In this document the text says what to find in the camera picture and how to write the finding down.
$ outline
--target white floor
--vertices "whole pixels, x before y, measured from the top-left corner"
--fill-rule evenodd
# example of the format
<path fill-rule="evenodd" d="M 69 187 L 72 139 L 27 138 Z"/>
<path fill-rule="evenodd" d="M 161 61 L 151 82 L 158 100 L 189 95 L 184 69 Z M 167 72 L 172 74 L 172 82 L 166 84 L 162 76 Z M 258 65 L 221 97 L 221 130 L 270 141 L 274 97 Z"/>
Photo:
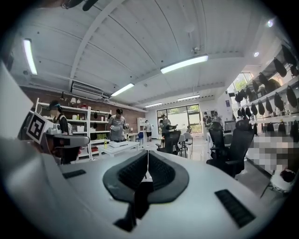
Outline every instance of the white floor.
<path fill-rule="evenodd" d="M 158 148 L 156 143 L 160 144 L 161 141 L 153 139 L 152 142 L 145 142 L 144 144 L 141 144 L 141 147 L 156 150 Z M 202 136 L 193 138 L 191 160 L 206 162 L 209 158 L 210 157 L 207 153 L 207 142 Z M 270 181 L 270 177 L 268 175 L 263 174 L 249 161 L 245 161 L 245 169 L 235 178 L 255 193 L 257 197 L 261 196 L 263 190 Z M 268 188 L 261 198 L 261 201 L 266 205 L 270 205 L 278 200 L 284 200 L 283 196 L 276 191 L 272 191 L 271 188 Z"/>

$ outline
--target ceiling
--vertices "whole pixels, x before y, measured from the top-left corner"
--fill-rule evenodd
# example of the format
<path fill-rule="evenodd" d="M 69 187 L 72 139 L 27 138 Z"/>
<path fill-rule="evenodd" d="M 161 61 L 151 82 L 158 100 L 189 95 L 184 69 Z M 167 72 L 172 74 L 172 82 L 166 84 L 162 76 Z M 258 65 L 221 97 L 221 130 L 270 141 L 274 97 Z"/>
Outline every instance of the ceiling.
<path fill-rule="evenodd" d="M 268 52 L 273 32 L 265 12 L 247 0 L 99 0 L 33 9 L 16 31 L 11 73 L 20 85 L 69 91 L 72 79 L 112 94 L 110 100 L 143 108 L 197 95 L 218 97 L 258 49 Z M 28 70 L 21 41 L 32 40 L 37 76 Z M 208 54 L 209 60 L 166 74 L 161 67 Z"/>

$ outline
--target ceiling light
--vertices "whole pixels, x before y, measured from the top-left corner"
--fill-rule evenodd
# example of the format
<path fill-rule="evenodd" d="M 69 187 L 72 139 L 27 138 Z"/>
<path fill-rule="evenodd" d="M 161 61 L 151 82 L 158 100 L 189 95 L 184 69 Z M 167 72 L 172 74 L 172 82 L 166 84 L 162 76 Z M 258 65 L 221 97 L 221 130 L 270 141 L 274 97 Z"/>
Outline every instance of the ceiling light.
<path fill-rule="evenodd" d="M 125 87 L 121 88 L 120 90 L 118 90 L 117 92 L 113 93 L 111 96 L 117 96 L 119 95 L 120 93 L 123 93 L 124 91 L 132 88 L 134 85 L 132 83 L 126 85 Z"/>
<path fill-rule="evenodd" d="M 157 105 L 161 105 L 162 103 L 156 103 L 156 104 L 153 104 L 153 105 L 147 105 L 145 106 L 145 108 L 148 108 L 148 107 L 152 107 L 152 106 L 157 106 Z"/>
<path fill-rule="evenodd" d="M 196 63 L 200 63 L 200 62 L 205 62 L 205 61 L 207 61 L 207 59 L 208 59 L 207 54 L 202 55 L 202 56 L 193 57 L 191 59 L 188 59 L 188 60 L 185 60 L 185 61 L 182 61 L 182 62 L 179 62 L 179 63 L 175 63 L 175 64 L 170 65 L 170 66 L 162 67 L 161 72 L 163 74 L 165 74 L 169 71 L 176 70 L 178 68 L 182 68 L 182 67 L 192 65 L 192 64 L 196 64 Z"/>
<path fill-rule="evenodd" d="M 178 99 L 178 101 L 180 101 L 180 100 L 185 100 L 185 99 L 193 99 L 193 98 L 197 98 L 197 97 L 199 97 L 199 95 L 193 95 L 193 96 L 189 96 L 189 97 L 181 98 L 181 99 Z"/>
<path fill-rule="evenodd" d="M 30 39 L 24 39 L 23 44 L 24 44 L 26 58 L 27 58 L 31 73 L 33 75 L 37 75 L 36 65 L 34 64 L 33 57 L 32 57 L 31 40 Z"/>
<path fill-rule="evenodd" d="M 268 26 L 268 27 L 272 27 L 272 26 L 273 26 L 273 21 L 272 21 L 272 20 L 269 20 L 269 21 L 267 22 L 267 26 Z"/>

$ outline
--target black office chair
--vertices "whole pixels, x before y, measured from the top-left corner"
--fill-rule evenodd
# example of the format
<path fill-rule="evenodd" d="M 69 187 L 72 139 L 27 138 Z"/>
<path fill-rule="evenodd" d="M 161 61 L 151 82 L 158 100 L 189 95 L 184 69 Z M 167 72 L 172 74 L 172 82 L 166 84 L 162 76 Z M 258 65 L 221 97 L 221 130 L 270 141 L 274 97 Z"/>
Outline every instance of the black office chair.
<path fill-rule="evenodd" d="M 230 148 L 225 148 L 226 151 L 218 153 L 221 156 L 220 158 L 210 159 L 206 162 L 232 177 L 235 177 L 244 170 L 244 157 L 254 136 L 253 129 L 249 127 L 248 120 L 240 120 L 235 126 L 236 129 L 233 133 Z"/>
<path fill-rule="evenodd" d="M 178 147 L 178 140 L 179 136 L 181 135 L 180 130 L 167 132 L 165 134 L 165 147 L 161 148 L 161 145 L 158 145 L 157 151 L 178 155 L 179 153 L 179 147 Z"/>
<path fill-rule="evenodd" d="M 211 153 L 211 157 L 213 159 L 216 159 L 219 158 L 220 153 L 222 153 L 225 150 L 223 129 L 221 124 L 219 122 L 213 122 L 211 127 L 209 128 L 209 133 L 213 141 L 213 147 L 210 148 L 210 150 L 215 151 Z"/>

